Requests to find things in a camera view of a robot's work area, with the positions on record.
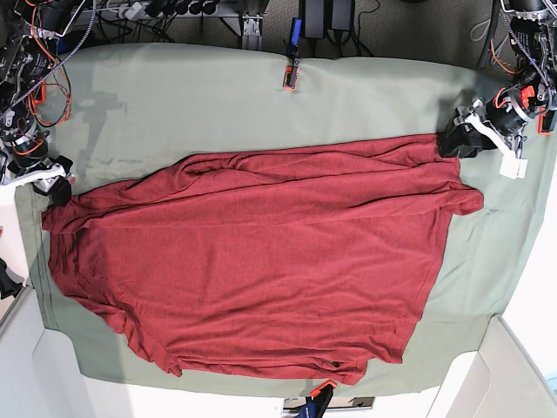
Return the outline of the orange clamp right edge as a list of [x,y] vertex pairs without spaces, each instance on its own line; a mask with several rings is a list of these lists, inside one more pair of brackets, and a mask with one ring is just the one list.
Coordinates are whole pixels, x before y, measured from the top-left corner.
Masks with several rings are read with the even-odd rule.
[[538,117],[537,132],[543,136],[549,136],[556,127],[556,111],[545,111]]

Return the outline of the black clamp left edge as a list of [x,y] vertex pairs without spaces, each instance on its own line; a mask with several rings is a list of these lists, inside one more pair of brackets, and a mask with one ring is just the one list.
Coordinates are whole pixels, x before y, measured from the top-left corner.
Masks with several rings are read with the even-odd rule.
[[22,283],[16,283],[7,273],[7,264],[0,259],[0,292],[1,299],[17,297],[23,288]]

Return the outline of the white bin bottom left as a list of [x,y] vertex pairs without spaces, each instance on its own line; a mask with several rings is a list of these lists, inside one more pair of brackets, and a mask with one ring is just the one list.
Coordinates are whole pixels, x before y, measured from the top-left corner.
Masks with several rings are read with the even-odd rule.
[[44,326],[26,287],[1,320],[2,417],[132,417],[123,385],[84,376],[65,334]]

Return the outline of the metal table leg bracket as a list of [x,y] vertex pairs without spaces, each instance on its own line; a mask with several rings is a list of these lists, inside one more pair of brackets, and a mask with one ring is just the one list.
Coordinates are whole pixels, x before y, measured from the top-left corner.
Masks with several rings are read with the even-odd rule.
[[262,20],[261,16],[245,15],[241,18],[240,42],[243,50],[262,50]]

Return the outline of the green table cloth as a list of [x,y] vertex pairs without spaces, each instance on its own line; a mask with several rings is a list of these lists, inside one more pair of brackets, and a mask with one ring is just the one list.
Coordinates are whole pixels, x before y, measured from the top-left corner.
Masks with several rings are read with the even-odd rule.
[[[122,44],[79,51],[66,69],[70,119],[51,149],[74,163],[75,192],[134,179],[200,152],[333,144],[441,131],[458,105],[492,96],[498,84],[470,70],[392,58],[307,59],[294,90],[283,87],[276,54],[186,44]],[[442,268],[401,364],[370,361],[347,396],[418,392],[438,386],[452,361],[481,343],[504,311],[542,226],[556,160],[556,137],[527,128],[523,179],[499,173],[500,153],[460,163],[484,195],[481,211],[454,217]],[[46,266],[45,198],[29,187],[16,205],[30,277],[47,328],[72,342],[82,374],[196,392],[293,397],[309,381],[226,374],[167,374],[136,356],[124,336],[64,297]]]

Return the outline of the white bin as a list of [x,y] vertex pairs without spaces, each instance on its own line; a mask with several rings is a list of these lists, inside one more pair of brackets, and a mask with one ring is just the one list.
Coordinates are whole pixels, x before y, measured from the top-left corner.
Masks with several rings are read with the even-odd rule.
[[555,417],[556,395],[502,316],[476,351],[456,357],[429,417]]
[[44,326],[26,287],[1,320],[2,417],[132,417],[123,385],[84,376],[65,334]]

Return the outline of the blue orange clamp bottom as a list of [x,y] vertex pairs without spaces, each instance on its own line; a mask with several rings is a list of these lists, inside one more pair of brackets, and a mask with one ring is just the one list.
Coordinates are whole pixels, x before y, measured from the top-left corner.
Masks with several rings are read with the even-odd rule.
[[327,380],[313,389],[305,404],[299,408],[298,418],[322,418],[327,410],[334,394],[337,383]]

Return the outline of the white power strip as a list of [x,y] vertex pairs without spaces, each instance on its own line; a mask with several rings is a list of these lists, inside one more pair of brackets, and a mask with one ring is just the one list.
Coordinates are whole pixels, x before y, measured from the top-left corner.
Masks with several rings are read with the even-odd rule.
[[127,21],[138,21],[146,17],[146,3],[141,1],[116,3],[108,0],[105,8],[117,18]]

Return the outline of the orange black clamp left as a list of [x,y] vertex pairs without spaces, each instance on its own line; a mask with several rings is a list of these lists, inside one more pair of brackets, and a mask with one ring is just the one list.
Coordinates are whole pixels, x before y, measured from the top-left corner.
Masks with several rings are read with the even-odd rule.
[[40,105],[44,102],[46,96],[46,84],[42,83],[32,94],[31,100],[35,105]]

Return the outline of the blue clamp top middle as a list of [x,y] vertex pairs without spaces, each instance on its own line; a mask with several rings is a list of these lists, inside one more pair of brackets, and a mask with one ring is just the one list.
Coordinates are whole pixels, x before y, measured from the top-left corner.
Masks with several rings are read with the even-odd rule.
[[302,19],[294,17],[292,19],[290,35],[286,46],[286,56],[289,58],[289,64],[286,66],[283,80],[283,88],[291,91],[296,89],[299,73],[299,39],[301,29]]

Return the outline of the red long-sleeve T-shirt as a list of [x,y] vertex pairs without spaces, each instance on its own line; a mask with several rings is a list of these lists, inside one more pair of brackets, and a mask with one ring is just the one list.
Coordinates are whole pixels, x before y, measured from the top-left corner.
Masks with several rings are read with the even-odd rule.
[[168,374],[357,383],[399,364],[482,193],[432,134],[206,153],[47,209],[50,274]]

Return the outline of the white bin bottom right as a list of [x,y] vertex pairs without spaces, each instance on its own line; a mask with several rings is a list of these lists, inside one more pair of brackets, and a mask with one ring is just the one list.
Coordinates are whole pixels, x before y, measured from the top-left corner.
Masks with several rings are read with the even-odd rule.
[[555,417],[556,395],[502,316],[476,351],[456,357],[429,417]]

